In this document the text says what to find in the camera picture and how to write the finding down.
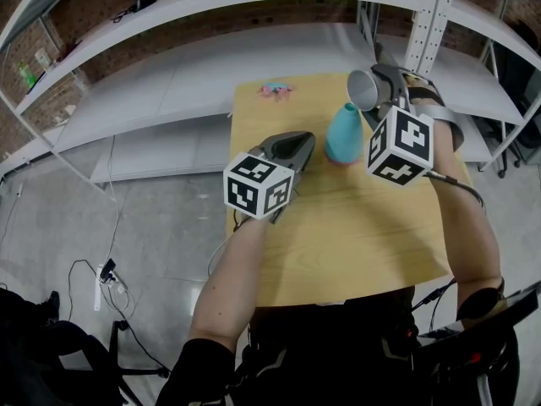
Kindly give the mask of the person's left forearm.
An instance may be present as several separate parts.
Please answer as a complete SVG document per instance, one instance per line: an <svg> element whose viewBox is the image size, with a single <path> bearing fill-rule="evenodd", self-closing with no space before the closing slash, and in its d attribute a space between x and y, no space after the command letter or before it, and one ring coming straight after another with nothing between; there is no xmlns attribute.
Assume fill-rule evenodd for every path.
<svg viewBox="0 0 541 406"><path fill-rule="evenodd" d="M189 339L203 338L236 352L254 313L270 222L251 219L234 232L199 294Z"/></svg>

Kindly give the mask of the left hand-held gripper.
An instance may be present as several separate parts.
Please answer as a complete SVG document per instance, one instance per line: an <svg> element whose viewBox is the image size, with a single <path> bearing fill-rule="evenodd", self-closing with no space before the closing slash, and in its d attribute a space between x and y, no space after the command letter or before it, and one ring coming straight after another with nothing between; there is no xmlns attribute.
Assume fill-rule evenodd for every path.
<svg viewBox="0 0 541 406"><path fill-rule="evenodd" d="M247 217L276 222L294 196L315 141L309 131L290 131L238 153L223 173L224 203Z"/></svg>

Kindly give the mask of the wide white metal shelf unit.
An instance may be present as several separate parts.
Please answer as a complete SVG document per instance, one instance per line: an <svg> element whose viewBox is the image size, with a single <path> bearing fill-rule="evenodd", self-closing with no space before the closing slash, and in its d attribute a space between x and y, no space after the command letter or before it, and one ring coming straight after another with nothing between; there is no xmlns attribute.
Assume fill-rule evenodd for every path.
<svg viewBox="0 0 541 406"><path fill-rule="evenodd" d="M328 108L347 98L346 77L373 63L372 49L351 24L260 27L196 41L156 54L97 83L67 123L34 133L0 163L0 174L45 153L113 139L112 159L86 182L220 172L230 153L227 115L241 102L274 107L260 87L292 85L300 100Z"/></svg>

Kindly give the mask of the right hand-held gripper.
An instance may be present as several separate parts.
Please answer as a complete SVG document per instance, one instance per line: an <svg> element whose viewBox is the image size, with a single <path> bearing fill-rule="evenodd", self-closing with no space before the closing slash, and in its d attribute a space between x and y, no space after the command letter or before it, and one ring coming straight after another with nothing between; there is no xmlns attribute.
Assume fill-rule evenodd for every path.
<svg viewBox="0 0 541 406"><path fill-rule="evenodd" d="M434 167L434 122L451 127L453 150L457 151L464 135L456 124L455 113L444 106L434 84L416 74L410 77L424 82L422 87L407 89L405 68L377 63L371 67L377 90L376 104L363 112L373 134L366 144L367 174L401 187L412 184ZM412 105L409 111L397 106L408 105L409 95L433 95L437 105Z"/></svg>

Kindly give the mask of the clear plastic cup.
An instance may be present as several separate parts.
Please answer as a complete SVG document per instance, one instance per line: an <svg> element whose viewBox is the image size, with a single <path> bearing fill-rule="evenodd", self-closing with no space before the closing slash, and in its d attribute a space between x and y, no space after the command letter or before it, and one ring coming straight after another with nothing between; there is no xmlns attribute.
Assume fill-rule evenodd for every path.
<svg viewBox="0 0 541 406"><path fill-rule="evenodd" d="M347 76L347 95L360 111L367 112L379 106L379 86L371 72L353 70Z"/></svg>

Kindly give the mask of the person's black clothing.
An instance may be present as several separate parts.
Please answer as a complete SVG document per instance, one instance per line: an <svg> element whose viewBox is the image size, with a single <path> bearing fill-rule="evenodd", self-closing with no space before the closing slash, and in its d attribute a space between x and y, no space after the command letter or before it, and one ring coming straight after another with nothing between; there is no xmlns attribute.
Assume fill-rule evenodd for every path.
<svg viewBox="0 0 541 406"><path fill-rule="evenodd" d="M481 406L466 370L413 371L413 295L258 308L241 358L187 341L156 406Z"/></svg>

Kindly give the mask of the white power strip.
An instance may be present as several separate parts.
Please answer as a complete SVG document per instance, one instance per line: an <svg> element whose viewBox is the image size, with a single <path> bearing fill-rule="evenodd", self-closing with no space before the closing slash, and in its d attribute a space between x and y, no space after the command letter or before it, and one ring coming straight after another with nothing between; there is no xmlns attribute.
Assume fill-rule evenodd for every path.
<svg viewBox="0 0 541 406"><path fill-rule="evenodd" d="M104 264L100 264L96 268L94 311L100 311L101 302L107 300L104 296L104 288L108 288L112 294L114 292L118 292L119 294L126 294L128 292L127 286L119 278L115 277L114 274L114 271L105 269Z"/></svg>

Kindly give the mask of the black chest-mounted device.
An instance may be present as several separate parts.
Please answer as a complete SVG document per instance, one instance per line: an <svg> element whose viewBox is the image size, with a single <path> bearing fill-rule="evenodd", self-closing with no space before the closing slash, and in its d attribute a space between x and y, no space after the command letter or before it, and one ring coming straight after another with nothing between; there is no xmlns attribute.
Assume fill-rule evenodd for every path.
<svg viewBox="0 0 541 406"><path fill-rule="evenodd" d="M538 296L541 294L541 281L517 291L500 300L486 315L479 318L464 318L437 330L418 336L419 343L425 347L430 344L462 337L476 335L484 331L502 331L514 327L528 318L538 309Z"/></svg>

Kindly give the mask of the person's right forearm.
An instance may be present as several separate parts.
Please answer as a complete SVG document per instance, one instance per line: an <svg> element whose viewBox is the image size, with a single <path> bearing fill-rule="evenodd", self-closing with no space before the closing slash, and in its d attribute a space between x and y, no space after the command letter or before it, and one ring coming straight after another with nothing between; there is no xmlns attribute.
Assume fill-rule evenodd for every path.
<svg viewBox="0 0 541 406"><path fill-rule="evenodd" d="M434 122L434 171L457 181L430 179L440 206L445 250L457 285L457 305L477 291L502 284L500 249L489 219L478 199L460 185L466 174L456 159L451 128Z"/></svg>

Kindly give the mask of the narrow white metal shelf unit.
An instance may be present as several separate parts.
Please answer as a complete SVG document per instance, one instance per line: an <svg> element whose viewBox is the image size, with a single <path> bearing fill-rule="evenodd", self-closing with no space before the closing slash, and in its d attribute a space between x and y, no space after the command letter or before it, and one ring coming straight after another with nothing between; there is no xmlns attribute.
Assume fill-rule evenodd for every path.
<svg viewBox="0 0 541 406"><path fill-rule="evenodd" d="M501 141L493 151L482 139L473 142L475 154L470 159L481 172L497 160L505 160L506 149L541 108L541 91L527 111L520 113L500 85L495 45L515 53L541 72L541 57L504 21L508 1L497 0L495 10L489 12L467 0L421 0L405 54L406 65L435 81L452 111L500 123ZM443 47L449 23L485 38L479 58Z"/></svg>

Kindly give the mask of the small pink blue object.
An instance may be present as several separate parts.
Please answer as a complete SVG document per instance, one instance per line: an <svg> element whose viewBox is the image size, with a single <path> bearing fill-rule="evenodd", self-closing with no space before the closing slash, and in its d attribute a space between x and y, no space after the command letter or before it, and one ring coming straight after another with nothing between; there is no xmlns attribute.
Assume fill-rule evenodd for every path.
<svg viewBox="0 0 541 406"><path fill-rule="evenodd" d="M265 82L257 91L258 96L272 98L275 102L287 101L296 87L283 82Z"/></svg>

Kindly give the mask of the green plastic bottle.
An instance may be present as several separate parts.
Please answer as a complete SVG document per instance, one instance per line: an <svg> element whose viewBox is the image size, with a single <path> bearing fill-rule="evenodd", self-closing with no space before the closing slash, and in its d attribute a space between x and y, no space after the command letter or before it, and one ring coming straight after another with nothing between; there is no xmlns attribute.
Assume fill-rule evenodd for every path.
<svg viewBox="0 0 541 406"><path fill-rule="evenodd" d="M24 63L23 61L19 61L17 63L17 69L26 88L28 90L31 90L36 85L38 79L34 75L32 70L30 69L30 66L27 63Z"/></svg>

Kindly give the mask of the light blue plastic bottle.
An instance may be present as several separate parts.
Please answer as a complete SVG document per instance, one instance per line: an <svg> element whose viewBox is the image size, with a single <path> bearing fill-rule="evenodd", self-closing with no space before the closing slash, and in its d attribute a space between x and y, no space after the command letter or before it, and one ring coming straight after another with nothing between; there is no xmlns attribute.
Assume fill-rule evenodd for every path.
<svg viewBox="0 0 541 406"><path fill-rule="evenodd" d="M363 152L363 123L358 109L346 103L331 120L325 137L325 154L336 164L357 162Z"/></svg>

